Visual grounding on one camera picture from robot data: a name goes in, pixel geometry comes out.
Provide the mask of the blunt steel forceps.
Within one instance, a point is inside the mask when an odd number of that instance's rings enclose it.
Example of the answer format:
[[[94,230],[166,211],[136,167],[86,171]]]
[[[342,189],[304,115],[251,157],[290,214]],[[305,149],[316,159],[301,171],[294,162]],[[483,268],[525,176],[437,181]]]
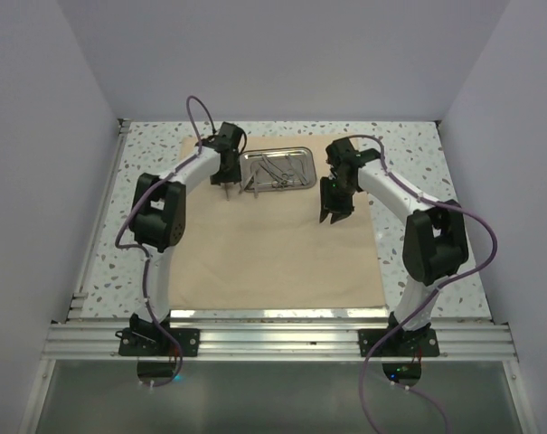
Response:
[[[261,168],[261,164],[257,163],[253,167],[253,195],[255,199],[259,198],[259,170]]]

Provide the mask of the beige cloth wrap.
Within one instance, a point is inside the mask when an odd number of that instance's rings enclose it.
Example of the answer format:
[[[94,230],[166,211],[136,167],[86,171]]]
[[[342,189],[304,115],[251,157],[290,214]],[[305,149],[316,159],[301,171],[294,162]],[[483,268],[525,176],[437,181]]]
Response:
[[[319,188],[259,193],[204,181],[186,197],[170,265],[172,309],[384,307],[369,197],[319,222]]]

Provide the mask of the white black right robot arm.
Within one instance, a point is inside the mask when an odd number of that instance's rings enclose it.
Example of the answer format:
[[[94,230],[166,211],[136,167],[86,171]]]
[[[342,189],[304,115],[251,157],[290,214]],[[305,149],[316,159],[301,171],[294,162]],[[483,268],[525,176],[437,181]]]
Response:
[[[337,223],[354,212],[354,196],[368,193],[404,225],[402,262],[408,281],[379,338],[365,337],[370,354],[404,355],[428,339],[431,313],[444,278],[469,256],[464,217],[454,201],[440,202],[389,170],[382,152],[357,150],[350,137],[328,145],[330,174],[320,180],[320,221]]]

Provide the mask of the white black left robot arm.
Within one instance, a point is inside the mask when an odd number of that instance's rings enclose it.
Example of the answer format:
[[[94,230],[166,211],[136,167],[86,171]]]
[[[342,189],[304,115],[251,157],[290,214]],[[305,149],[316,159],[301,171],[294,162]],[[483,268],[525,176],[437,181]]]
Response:
[[[142,305],[129,326],[117,332],[122,356],[180,356],[180,339],[170,330],[169,280],[175,247],[184,236],[186,196],[202,182],[238,183],[240,151],[247,144],[244,130],[224,122],[200,139],[176,167],[137,179],[131,211],[115,239],[120,250],[145,254]]]

